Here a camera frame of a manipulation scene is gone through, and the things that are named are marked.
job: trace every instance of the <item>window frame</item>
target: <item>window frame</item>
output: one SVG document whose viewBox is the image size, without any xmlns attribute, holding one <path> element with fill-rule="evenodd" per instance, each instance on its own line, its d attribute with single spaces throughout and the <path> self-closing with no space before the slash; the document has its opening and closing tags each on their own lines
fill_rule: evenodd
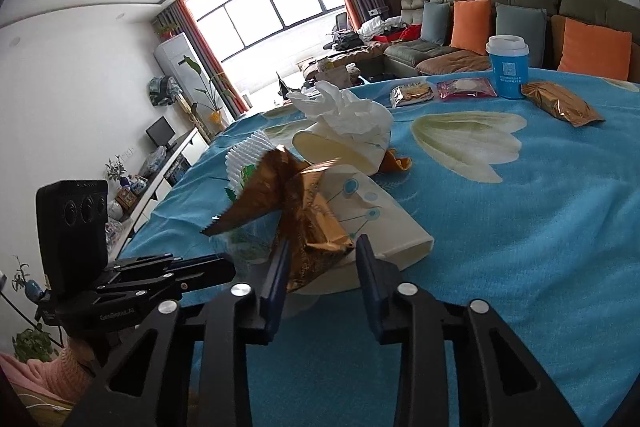
<svg viewBox="0 0 640 427">
<path fill-rule="evenodd" d="M 216 6 L 213 10 L 210 10 L 207 13 L 205 13 L 202 17 L 200 17 L 196 21 L 196 22 L 200 22 L 201 20 L 203 20 L 204 18 L 208 17 L 209 15 L 211 15 L 216 10 L 219 10 L 221 8 L 224 9 L 224 11 L 226 13 L 226 16 L 231 21 L 231 25 L 233 26 L 234 31 L 236 32 L 236 34 L 238 35 L 238 38 L 240 39 L 240 42 L 242 43 L 242 49 L 236 51 L 235 53 L 229 55 L 228 57 L 223 58 L 222 60 L 220 60 L 220 62 L 225 62 L 226 60 L 229 60 L 230 58 L 233 58 L 236 55 L 241 54 L 244 51 L 247 51 L 249 48 L 252 48 L 256 44 L 260 44 L 261 42 L 264 42 L 266 39 L 270 39 L 271 37 L 276 36 L 276 35 L 278 35 L 278 34 L 280 34 L 282 32 L 290 30 L 292 28 L 295 28 L 296 26 L 300 26 L 301 24 L 305 24 L 307 22 L 310 22 L 313 19 L 317 19 L 318 17 L 322 17 L 323 15 L 328 15 L 329 13 L 333 13 L 335 11 L 344 9 L 344 4 L 341 4 L 340 6 L 336 6 L 335 8 L 327 9 L 325 4 L 324 4 L 324 1 L 323 0 L 318 0 L 318 3 L 320 4 L 320 9 L 321 9 L 320 13 L 312 15 L 311 17 L 307 17 L 306 19 L 302 19 L 300 21 L 294 22 L 293 24 L 290 24 L 289 26 L 287 26 L 287 25 L 285 25 L 284 20 L 282 19 L 282 15 L 280 15 L 280 12 L 278 11 L 278 8 L 276 7 L 274 1 L 273 0 L 269 0 L 269 2 L 271 3 L 271 7 L 273 7 L 273 10 L 274 10 L 274 12 L 276 13 L 276 15 L 278 17 L 278 20 L 280 20 L 280 24 L 282 24 L 282 29 L 279 29 L 276 32 L 273 32 L 273 33 L 271 33 L 271 34 L 269 34 L 269 35 L 267 35 L 267 36 L 255 41 L 255 42 L 252 42 L 251 44 L 247 45 L 242 40 L 242 36 L 240 35 L 240 32 L 236 28 L 236 24 L 234 23 L 234 20 L 231 18 L 231 16 L 229 15 L 229 12 L 226 10 L 226 5 L 228 3 L 230 3 L 231 1 L 234 1 L 234 0 L 227 0 L 227 1 L 223 2 L 219 6 Z"/>
</svg>

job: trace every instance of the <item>brown wrapper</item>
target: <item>brown wrapper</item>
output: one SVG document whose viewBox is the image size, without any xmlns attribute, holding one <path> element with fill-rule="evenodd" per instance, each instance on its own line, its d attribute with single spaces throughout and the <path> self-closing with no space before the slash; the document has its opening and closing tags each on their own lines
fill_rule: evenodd
<svg viewBox="0 0 640 427">
<path fill-rule="evenodd" d="M 605 121 L 583 99 L 553 82 L 529 82 L 523 84 L 520 90 L 540 109 L 558 120 L 569 122 L 574 127 L 580 127 L 592 121 Z"/>
<path fill-rule="evenodd" d="M 302 288 L 354 247 L 318 192 L 324 173 L 335 164 L 332 161 L 309 166 L 282 148 L 265 153 L 236 202 L 202 233 L 211 236 L 228 232 L 280 208 L 282 215 L 271 254 L 282 241 L 289 241 L 287 291 Z"/>
</svg>

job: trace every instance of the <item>silver screw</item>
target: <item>silver screw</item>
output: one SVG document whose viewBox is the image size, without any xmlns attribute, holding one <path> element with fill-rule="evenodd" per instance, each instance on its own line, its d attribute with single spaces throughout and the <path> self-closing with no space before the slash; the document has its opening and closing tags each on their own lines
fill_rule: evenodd
<svg viewBox="0 0 640 427">
<path fill-rule="evenodd" d="M 249 286 L 246 282 L 239 282 L 238 284 L 234 284 L 231 286 L 231 293 L 236 297 L 244 297 L 245 295 L 249 295 L 251 293 L 251 286 Z"/>
<path fill-rule="evenodd" d="M 415 295 L 418 293 L 418 286 L 410 282 L 402 282 L 398 285 L 398 293 L 402 295 Z"/>
<path fill-rule="evenodd" d="M 162 301 L 158 304 L 158 311 L 161 314 L 168 315 L 178 309 L 178 303 L 176 301 Z"/>
<path fill-rule="evenodd" d="M 481 299 L 476 299 L 475 301 L 471 301 L 471 304 L 469 304 L 469 307 L 473 311 L 479 314 L 484 314 L 487 311 L 489 311 L 489 304 L 482 301 Z"/>
</svg>

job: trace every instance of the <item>white cable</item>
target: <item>white cable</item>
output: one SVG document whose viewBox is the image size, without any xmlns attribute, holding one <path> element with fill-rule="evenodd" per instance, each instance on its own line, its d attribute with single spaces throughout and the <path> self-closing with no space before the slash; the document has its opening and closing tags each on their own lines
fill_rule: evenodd
<svg viewBox="0 0 640 427">
<path fill-rule="evenodd" d="M 56 411 L 71 411 L 71 409 L 68 409 L 67 407 L 62 407 L 59 405 L 53 405 L 52 403 L 47 403 L 43 399 L 41 399 L 39 396 L 33 396 L 33 394 L 20 393 L 18 396 L 28 396 L 30 398 L 40 400 L 40 403 L 34 403 L 32 405 L 25 406 L 25 409 L 31 409 L 31 407 L 46 406 L 46 407 L 53 407 Z"/>
</svg>

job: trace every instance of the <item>black cable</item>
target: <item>black cable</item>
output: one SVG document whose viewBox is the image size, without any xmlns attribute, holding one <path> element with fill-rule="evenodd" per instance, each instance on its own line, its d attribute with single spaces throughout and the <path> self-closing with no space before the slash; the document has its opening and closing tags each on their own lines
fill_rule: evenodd
<svg viewBox="0 0 640 427">
<path fill-rule="evenodd" d="M 27 322 L 28 322 L 28 323 L 29 323 L 29 324 L 30 324 L 34 329 L 36 329 L 36 330 L 38 329 L 37 325 L 36 325 L 36 324 L 34 324 L 32 321 L 30 321 L 30 320 L 29 320 L 29 317 L 27 317 L 27 315 L 25 315 L 25 314 L 24 314 L 24 313 L 22 313 L 18 308 L 16 308 L 16 307 L 15 307 L 14 303 L 12 303 L 12 302 L 9 300 L 9 297 L 7 297 L 7 296 L 6 296 L 4 293 L 2 293 L 2 292 L 0 292 L 0 295 L 2 296 L 2 298 L 3 298 L 5 301 L 7 301 L 7 302 L 9 303 L 9 306 L 11 306 L 11 308 L 13 308 L 13 309 L 14 309 L 14 310 L 15 310 L 15 311 L 20 315 L 20 317 L 24 318 L 24 320 L 26 320 L 26 321 L 27 321 Z M 61 336 L 60 336 L 60 340 L 62 340 L 62 331 L 60 331 L 60 335 L 61 335 Z M 50 335 L 49 333 L 47 333 L 47 336 L 49 337 L 49 340 L 50 340 L 51 342 L 53 342 L 54 344 L 56 344 L 56 346 L 58 346 L 60 349 L 62 349 L 63 347 L 65 347 L 65 346 L 63 346 L 62 344 L 59 344 L 59 343 L 57 343 L 55 340 L 53 340 L 53 339 L 51 338 L 51 335 Z"/>
</svg>

